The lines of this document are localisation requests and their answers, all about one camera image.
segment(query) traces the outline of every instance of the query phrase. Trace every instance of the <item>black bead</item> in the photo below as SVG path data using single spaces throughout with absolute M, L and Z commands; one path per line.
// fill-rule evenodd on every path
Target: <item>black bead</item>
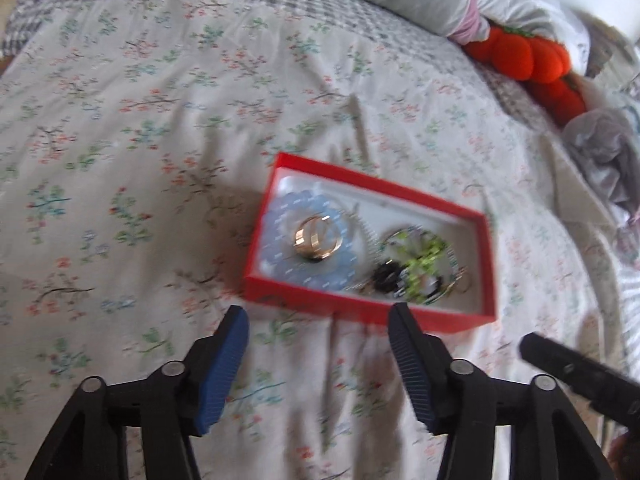
M 383 264 L 380 264 L 376 270 L 373 271 L 373 288 L 383 294 L 389 294 L 395 292 L 399 288 L 400 273 L 404 267 L 398 262 L 389 260 Z

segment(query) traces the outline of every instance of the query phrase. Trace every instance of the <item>floral pattern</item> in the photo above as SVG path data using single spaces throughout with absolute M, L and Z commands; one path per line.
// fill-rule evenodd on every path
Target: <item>floral pattern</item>
M 96 1 L 43 25 L 0 81 L 2 480 L 24 477 L 34 430 L 82 378 L 180 359 L 230 304 L 250 344 L 193 441 L 205 478 L 435 478 L 442 440 L 415 421 L 382 328 L 241 297 L 282 151 L 485 213 L 499 321 L 444 336 L 456 357 L 526 381 L 517 342 L 539 330 L 619 363 L 616 266 L 586 194 L 558 216 L 582 189 L 558 186 L 562 147 L 505 115 L 453 46 L 421 48 L 244 0 Z

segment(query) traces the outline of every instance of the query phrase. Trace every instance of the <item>red box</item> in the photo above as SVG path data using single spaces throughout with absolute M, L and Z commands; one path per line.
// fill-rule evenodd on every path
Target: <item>red box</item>
M 393 199 L 398 199 L 413 208 L 419 206 L 424 211 L 428 210 L 434 212 L 434 214 L 456 217 L 461 222 L 471 225 L 476 242 L 474 253 L 477 258 L 477 261 L 473 262 L 473 264 L 479 274 L 479 276 L 472 276 L 471 279 L 479 287 L 477 297 L 479 298 L 479 303 L 481 303 L 476 307 L 476 311 L 471 314 L 465 314 L 443 310 L 438 308 L 440 301 L 430 306 L 410 304 L 410 308 L 415 319 L 417 319 L 420 327 L 425 332 L 460 332 L 495 321 L 495 285 L 491 238 L 487 220 L 481 212 L 380 178 L 288 153 L 278 154 L 267 192 L 262 200 L 260 216 L 244 269 L 244 297 L 247 300 L 321 316 L 332 316 L 380 325 L 386 325 L 389 308 L 395 303 L 394 300 L 372 300 L 372 298 L 361 296 L 357 293 L 321 292 L 289 283 L 276 282 L 263 275 L 257 269 L 256 258 L 260 250 L 261 219 L 276 194 L 274 183 L 276 182 L 278 170 L 282 169 L 304 173 L 318 179 L 347 184 L 359 190 L 366 190 L 366 192 L 393 197 Z

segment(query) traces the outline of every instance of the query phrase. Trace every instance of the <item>floral fabric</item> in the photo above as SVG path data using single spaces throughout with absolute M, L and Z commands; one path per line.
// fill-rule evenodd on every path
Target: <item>floral fabric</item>
M 0 79 L 0 478 L 24 477 L 82 378 L 144 377 L 233 303 L 250 344 L 222 420 L 193 439 L 203 478 L 436 476 L 443 441 L 415 420 L 384 328 L 241 299 L 280 151 L 485 212 L 500 319 L 445 336 L 456 357 L 529 381 L 517 347 L 538 330 L 611 362 L 617 303 L 601 294 L 615 280 L 593 202 L 572 203 L 570 235 L 556 206 L 583 188 L 558 144 L 505 115 L 461 59 L 443 72 L 242 0 L 55 14 Z M 496 478 L 508 450 L 501 433 Z

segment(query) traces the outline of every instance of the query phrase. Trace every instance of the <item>silver screw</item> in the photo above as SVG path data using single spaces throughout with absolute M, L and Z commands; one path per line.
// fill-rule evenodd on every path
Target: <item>silver screw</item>
M 556 387 L 556 380 L 548 375 L 539 375 L 534 382 L 537 387 L 546 392 L 550 392 Z
M 184 371 L 182 361 L 169 361 L 162 366 L 162 373 L 169 377 L 180 375 Z
M 464 359 L 455 359 L 450 365 L 451 371 L 458 375 L 471 375 L 474 372 L 474 366 Z
M 97 377 L 89 377 L 82 383 L 82 390 L 88 394 L 96 392 L 102 387 L 102 381 Z

